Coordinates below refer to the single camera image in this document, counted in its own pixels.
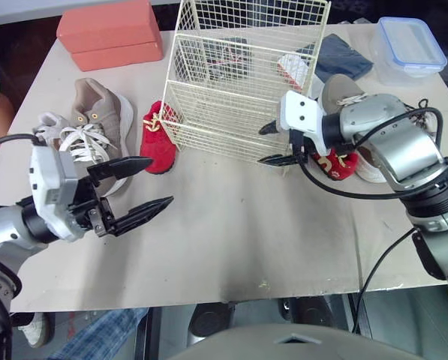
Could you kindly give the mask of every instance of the red shoe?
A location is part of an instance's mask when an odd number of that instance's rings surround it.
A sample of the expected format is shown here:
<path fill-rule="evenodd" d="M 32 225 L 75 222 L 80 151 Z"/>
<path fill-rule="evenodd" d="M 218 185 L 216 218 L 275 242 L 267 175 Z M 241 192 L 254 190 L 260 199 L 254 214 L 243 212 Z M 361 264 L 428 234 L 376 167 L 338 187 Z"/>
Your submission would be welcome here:
<path fill-rule="evenodd" d="M 162 124 L 158 121 L 161 111 L 161 101 L 153 103 L 148 114 L 143 117 L 142 145 L 140 156 L 153 159 L 153 163 L 146 168 L 151 174 L 163 174 L 170 170 L 175 159 L 177 147 L 172 144 Z M 173 110 L 166 105 L 166 114 L 171 117 Z"/>
<path fill-rule="evenodd" d="M 332 180 L 344 180 L 354 174 L 359 160 L 355 152 L 337 156 L 334 149 L 330 151 L 328 156 L 313 154 L 312 158 Z"/>

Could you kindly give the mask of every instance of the white shoelace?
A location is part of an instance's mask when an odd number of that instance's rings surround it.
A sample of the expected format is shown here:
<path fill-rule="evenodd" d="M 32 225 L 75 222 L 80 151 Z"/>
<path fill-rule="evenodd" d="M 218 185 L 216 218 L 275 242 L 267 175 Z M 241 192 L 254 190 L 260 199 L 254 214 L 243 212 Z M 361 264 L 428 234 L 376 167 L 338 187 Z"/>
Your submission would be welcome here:
<path fill-rule="evenodd" d="M 59 151 L 66 152 L 70 149 L 74 161 L 93 161 L 96 164 L 110 160 L 104 147 L 117 148 L 104 136 L 102 129 L 95 125 L 64 127 Z"/>
<path fill-rule="evenodd" d="M 345 97 L 342 100 L 337 100 L 337 105 L 343 105 L 343 106 L 347 106 L 347 105 L 351 105 L 351 104 L 355 104 L 355 103 L 359 103 L 362 100 L 364 100 L 366 97 L 368 97 L 368 94 L 364 93 L 361 95 L 355 95 L 355 96 L 350 96 L 350 97 Z"/>
<path fill-rule="evenodd" d="M 161 126 L 158 123 L 158 114 L 155 113 L 152 117 L 152 120 L 143 119 L 143 123 L 146 125 L 146 129 L 151 132 L 159 131 Z"/>

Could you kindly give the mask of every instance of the blue lid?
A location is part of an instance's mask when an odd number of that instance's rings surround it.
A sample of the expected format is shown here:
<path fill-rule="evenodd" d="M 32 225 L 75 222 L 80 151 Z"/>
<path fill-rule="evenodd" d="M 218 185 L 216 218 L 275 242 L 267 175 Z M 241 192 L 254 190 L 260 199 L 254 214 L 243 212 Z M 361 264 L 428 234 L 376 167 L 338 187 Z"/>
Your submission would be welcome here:
<path fill-rule="evenodd" d="M 422 20 L 381 17 L 378 24 L 392 50 L 396 64 L 429 68 L 443 68 L 447 65 L 447 58 L 431 29 Z"/>

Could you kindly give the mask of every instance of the plastic food container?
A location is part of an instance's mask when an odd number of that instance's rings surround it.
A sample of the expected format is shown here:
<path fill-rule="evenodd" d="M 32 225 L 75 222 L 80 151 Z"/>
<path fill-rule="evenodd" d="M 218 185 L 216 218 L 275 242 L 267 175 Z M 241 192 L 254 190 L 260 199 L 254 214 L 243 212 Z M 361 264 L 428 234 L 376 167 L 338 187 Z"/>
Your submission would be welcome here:
<path fill-rule="evenodd" d="M 387 85 L 418 84 L 447 65 L 431 29 L 420 19 L 380 18 L 371 51 L 379 79 Z"/>

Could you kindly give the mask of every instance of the orange brick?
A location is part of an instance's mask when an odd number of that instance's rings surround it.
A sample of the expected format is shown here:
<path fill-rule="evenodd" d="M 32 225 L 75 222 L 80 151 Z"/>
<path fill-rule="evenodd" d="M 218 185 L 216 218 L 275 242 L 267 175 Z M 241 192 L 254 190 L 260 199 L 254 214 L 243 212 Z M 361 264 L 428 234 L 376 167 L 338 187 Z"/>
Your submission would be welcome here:
<path fill-rule="evenodd" d="M 65 11 L 57 28 L 57 37 L 70 53 L 161 41 L 148 0 Z"/>
<path fill-rule="evenodd" d="M 103 68 L 136 64 L 139 62 L 156 62 L 162 60 L 161 42 L 139 43 L 71 54 L 81 71 L 90 71 Z"/>

